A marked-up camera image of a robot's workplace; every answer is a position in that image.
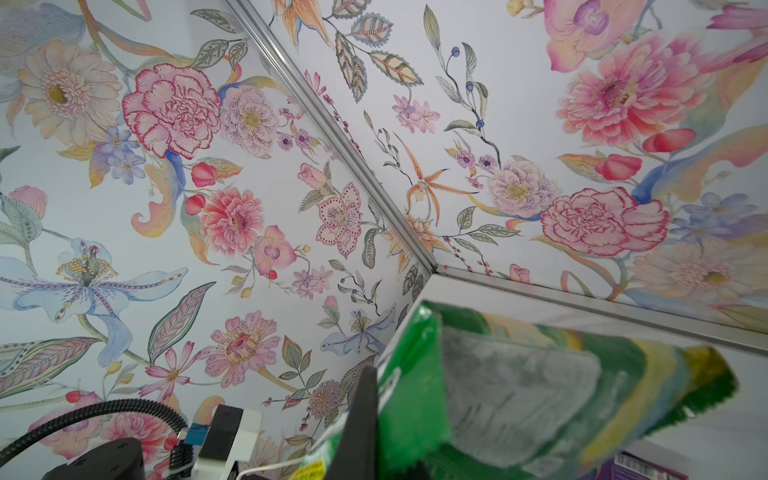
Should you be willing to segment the purple snack packet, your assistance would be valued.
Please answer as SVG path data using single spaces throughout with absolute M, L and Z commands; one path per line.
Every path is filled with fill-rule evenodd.
M 584 476 L 595 480 L 688 480 L 678 471 L 648 462 L 628 452 L 614 455 Z

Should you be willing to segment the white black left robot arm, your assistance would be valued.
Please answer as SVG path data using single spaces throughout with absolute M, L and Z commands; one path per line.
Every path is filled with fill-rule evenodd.
M 75 403 L 64 395 L 33 402 L 11 403 L 1 407 L 1 446 L 60 415 L 98 403 L 100 397 L 90 392 Z M 168 469 L 170 449 L 166 447 L 171 429 L 146 414 L 118 413 L 85 420 L 64 428 L 40 442 L 1 468 L 3 479 L 40 479 L 49 470 L 69 463 L 88 451 L 123 437 L 136 438 L 144 449 L 145 474 L 161 479 Z

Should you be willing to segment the yellow green Fox's candy bag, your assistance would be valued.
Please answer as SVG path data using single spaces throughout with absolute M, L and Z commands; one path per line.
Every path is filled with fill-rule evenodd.
M 676 347 L 425 301 L 374 367 L 377 479 L 580 479 L 732 397 L 709 346 Z M 295 472 L 325 479 L 349 409 Z

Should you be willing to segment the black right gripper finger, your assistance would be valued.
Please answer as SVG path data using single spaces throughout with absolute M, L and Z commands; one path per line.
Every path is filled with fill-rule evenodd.
M 375 480 L 378 463 L 378 388 L 374 367 L 365 367 L 326 480 Z

